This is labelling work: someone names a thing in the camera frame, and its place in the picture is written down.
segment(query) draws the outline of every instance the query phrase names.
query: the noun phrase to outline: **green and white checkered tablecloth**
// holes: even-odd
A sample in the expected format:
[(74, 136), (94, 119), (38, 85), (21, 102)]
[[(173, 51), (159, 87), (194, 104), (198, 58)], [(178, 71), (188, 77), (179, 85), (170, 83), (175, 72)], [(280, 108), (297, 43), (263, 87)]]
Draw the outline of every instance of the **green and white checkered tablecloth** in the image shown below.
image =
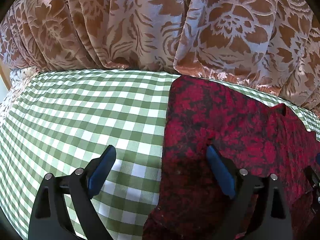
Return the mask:
[[(109, 144), (116, 147), (117, 160), (92, 203), (114, 239), (141, 239), (159, 198), (168, 94), (176, 78), (146, 71), (84, 70), (42, 73), (30, 82), (0, 128), (0, 205), (24, 239), (43, 176), (85, 167)], [(221, 83), (268, 106), (287, 104), (320, 140), (320, 121), (310, 111)], [(65, 199), (75, 231), (84, 237), (71, 198)]]

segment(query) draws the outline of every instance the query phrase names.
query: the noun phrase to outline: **blue object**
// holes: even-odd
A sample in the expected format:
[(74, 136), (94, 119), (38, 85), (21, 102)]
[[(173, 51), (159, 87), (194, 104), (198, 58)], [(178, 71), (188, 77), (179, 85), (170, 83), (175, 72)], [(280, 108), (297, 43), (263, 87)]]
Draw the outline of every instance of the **blue object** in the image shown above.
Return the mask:
[(100, 164), (88, 179), (88, 195), (90, 198), (100, 193), (109, 172), (116, 160), (116, 149), (112, 146), (105, 154)]
[(320, 165), (320, 153), (318, 153), (316, 156), (316, 163), (318, 163), (318, 165)]
[(235, 180), (229, 173), (226, 166), (223, 164), (219, 155), (216, 153), (212, 146), (207, 148), (207, 160), (209, 162), (210, 168), (218, 181), (218, 184), (222, 192), (233, 199), (236, 196), (235, 191)]

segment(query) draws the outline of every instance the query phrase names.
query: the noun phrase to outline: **red floral cloth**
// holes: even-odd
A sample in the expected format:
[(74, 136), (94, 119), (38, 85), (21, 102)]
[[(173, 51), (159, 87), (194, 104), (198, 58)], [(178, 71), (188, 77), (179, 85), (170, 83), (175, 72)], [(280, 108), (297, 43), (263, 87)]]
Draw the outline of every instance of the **red floral cloth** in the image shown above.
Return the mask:
[(219, 226), (230, 200), (205, 157), (212, 140), (238, 168), (262, 177), (277, 174), (294, 229), (308, 224), (312, 195), (305, 195), (311, 187), (303, 169), (318, 169), (315, 133), (284, 104), (268, 107), (219, 83), (181, 76), (170, 89), (159, 204), (143, 240), (201, 239)]

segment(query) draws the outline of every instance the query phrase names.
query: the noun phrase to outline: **curtain fold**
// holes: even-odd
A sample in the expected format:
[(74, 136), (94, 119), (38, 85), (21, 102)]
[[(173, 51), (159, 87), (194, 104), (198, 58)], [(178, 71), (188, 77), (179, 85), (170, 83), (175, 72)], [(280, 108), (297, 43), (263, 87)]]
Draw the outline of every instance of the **curtain fold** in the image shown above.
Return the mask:
[(179, 72), (320, 109), (320, 29), (305, 0), (16, 0), (0, 32), (11, 69)]

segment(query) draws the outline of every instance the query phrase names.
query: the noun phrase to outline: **metal screw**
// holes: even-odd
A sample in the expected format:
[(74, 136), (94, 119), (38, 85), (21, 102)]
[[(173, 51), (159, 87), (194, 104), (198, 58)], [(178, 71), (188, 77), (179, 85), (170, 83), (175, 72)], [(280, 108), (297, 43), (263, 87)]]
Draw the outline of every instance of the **metal screw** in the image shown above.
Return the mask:
[(239, 172), (242, 176), (248, 175), (248, 171), (246, 169), (241, 169)]
[(81, 175), (83, 173), (83, 169), (82, 168), (78, 168), (78, 169), (76, 169), (76, 171), (75, 171), (75, 174), (76, 175)]
[(277, 179), (278, 179), (278, 176), (277, 176), (276, 174), (272, 173), (272, 174), (270, 175), (270, 178), (271, 178), (272, 180), (277, 180)]
[(49, 180), (49, 179), (52, 178), (52, 174), (51, 174), (51, 173), (47, 173), (47, 174), (44, 176), (44, 178), (45, 178), (46, 180)]

